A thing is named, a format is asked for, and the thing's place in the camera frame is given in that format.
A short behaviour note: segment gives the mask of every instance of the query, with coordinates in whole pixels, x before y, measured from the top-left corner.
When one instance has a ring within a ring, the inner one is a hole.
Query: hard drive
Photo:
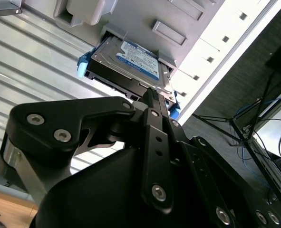
[[[103,83],[122,87],[137,97],[152,87],[168,101],[176,102],[168,67],[155,54],[129,40],[108,37],[91,56],[87,70]]]

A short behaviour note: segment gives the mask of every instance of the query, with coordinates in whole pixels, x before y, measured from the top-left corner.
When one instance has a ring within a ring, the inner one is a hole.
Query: blue plastic clip
[[[176,120],[179,117],[180,112],[181,112],[181,107],[179,105],[179,102],[176,100],[176,104],[174,104],[170,109],[170,117]]]
[[[89,51],[79,58],[78,63],[77,63],[77,76],[78,77],[81,78],[84,76],[85,72],[87,71],[87,66],[90,62],[91,56],[92,56],[92,52]]]

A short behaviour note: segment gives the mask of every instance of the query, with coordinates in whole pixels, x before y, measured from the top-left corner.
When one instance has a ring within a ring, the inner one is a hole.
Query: aluminum panel
[[[9,112],[18,104],[121,95],[76,76],[78,58],[92,48],[27,10],[0,18],[0,147]],[[90,152],[79,156],[73,172],[103,158]]]

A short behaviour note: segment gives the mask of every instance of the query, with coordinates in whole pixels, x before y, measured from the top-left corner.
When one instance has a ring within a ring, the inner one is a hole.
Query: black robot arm
[[[74,155],[125,143],[71,175]],[[148,89],[121,97],[21,104],[0,172],[39,205],[34,228],[281,227],[281,217],[203,138],[189,140]]]

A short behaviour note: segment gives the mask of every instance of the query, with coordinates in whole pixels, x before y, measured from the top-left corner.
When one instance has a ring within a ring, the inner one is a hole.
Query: hard drive label
[[[159,81],[158,60],[149,51],[126,41],[122,43],[121,49],[124,53],[117,53],[117,59]]]

